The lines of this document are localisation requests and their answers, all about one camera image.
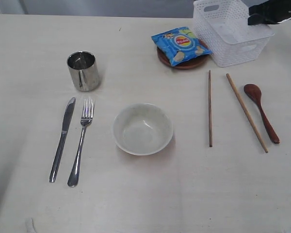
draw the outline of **white ceramic bowl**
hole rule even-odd
[[[134,155],[159,152],[168,145],[173,131],[166,113],[150,103],[138,103],[123,109],[113,123],[117,146]]]

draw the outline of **wooden plate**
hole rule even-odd
[[[206,44],[203,41],[199,40],[199,43],[208,49],[208,47],[206,46]],[[199,67],[202,64],[204,64],[208,58],[208,55],[203,55],[203,56],[193,58],[189,61],[182,62],[182,63],[172,67],[170,65],[169,59],[166,57],[165,53],[159,49],[159,47],[157,47],[157,56],[159,57],[159,60],[162,63],[164,63],[166,66],[171,67],[171,68],[175,68],[175,69],[193,69],[193,68]]]

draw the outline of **wooden spoon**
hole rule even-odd
[[[274,129],[272,128],[270,122],[268,121],[263,109],[262,109],[262,105],[261,105],[261,90],[257,85],[254,84],[247,84],[246,86],[244,86],[243,88],[244,92],[247,94],[247,96],[257,105],[260,113],[261,113],[261,117],[266,129],[266,132],[268,134],[268,136],[270,137],[271,141],[275,144],[279,144],[279,138],[277,136],[277,134],[275,133]]]

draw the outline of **chip bag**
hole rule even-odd
[[[166,54],[173,67],[181,62],[212,53],[199,43],[188,27],[175,28],[151,38],[157,47]]]

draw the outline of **wooden chopstick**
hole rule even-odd
[[[252,120],[252,118],[251,118],[251,116],[250,116],[250,114],[249,114],[249,112],[248,112],[248,110],[247,110],[247,108],[246,108],[246,106],[245,106],[245,104],[244,104],[244,102],[243,102],[243,100],[242,100],[242,98],[241,98],[239,92],[237,91],[234,82],[232,81],[232,79],[231,79],[231,77],[230,77],[229,74],[226,74],[226,77],[227,77],[227,79],[228,79],[228,81],[229,81],[229,84],[231,85],[231,87],[232,87],[232,89],[233,89],[233,91],[234,91],[234,93],[235,93],[235,95],[236,95],[236,97],[237,97],[239,103],[241,104],[242,109],[243,109],[244,113],[246,114],[246,116],[247,116],[247,118],[248,118],[248,120],[249,120],[249,122],[250,122],[250,125],[252,126],[252,128],[253,128],[253,130],[254,130],[254,133],[255,133],[256,136],[258,137],[258,139],[259,139],[259,141],[260,141],[260,143],[261,143],[261,145],[262,145],[264,151],[265,151],[266,153],[268,153],[268,150],[267,150],[267,148],[266,148],[266,145],[265,145],[265,143],[264,143],[264,141],[263,141],[261,135],[259,134],[259,132],[258,132],[258,130],[257,130],[257,128],[256,128],[256,126],[255,126],[255,124],[254,124],[254,122],[253,122],[253,120]]]
[[[212,147],[211,70],[209,70],[208,75],[208,118],[209,118],[209,147]]]

